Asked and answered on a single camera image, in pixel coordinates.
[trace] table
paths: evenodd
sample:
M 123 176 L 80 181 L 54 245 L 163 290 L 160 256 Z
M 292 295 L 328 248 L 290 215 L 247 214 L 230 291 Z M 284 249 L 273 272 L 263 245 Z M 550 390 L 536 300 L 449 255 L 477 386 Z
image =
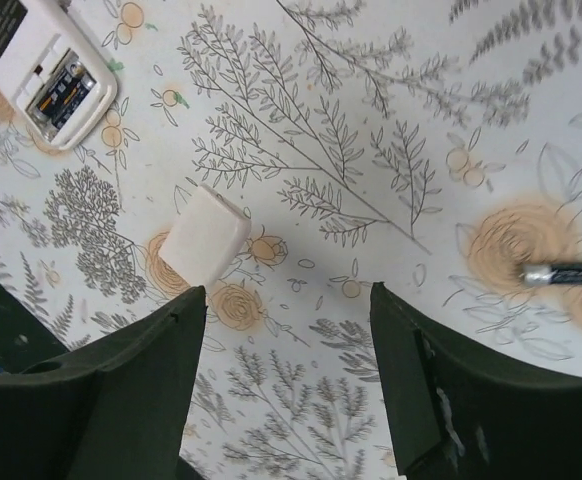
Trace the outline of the table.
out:
M 120 95 L 71 152 L 0 97 L 0 282 L 70 348 L 187 288 L 195 185 L 252 235 L 210 293 L 182 455 L 209 479 L 395 479 L 371 282 L 582 375 L 582 2 L 74 0 Z

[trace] table surface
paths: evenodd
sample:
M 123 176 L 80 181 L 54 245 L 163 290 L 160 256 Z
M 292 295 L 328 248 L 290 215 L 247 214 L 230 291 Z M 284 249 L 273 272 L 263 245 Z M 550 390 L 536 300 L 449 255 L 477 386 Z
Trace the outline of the table surface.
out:
M 187 288 L 157 251 L 195 185 L 253 220 L 182 446 L 207 478 L 397 478 L 373 281 L 582 375 L 582 288 L 516 277 L 582 259 L 582 2 L 425 3 L 74 0 L 106 117 L 57 152 L 0 97 L 0 282 L 70 348 Z

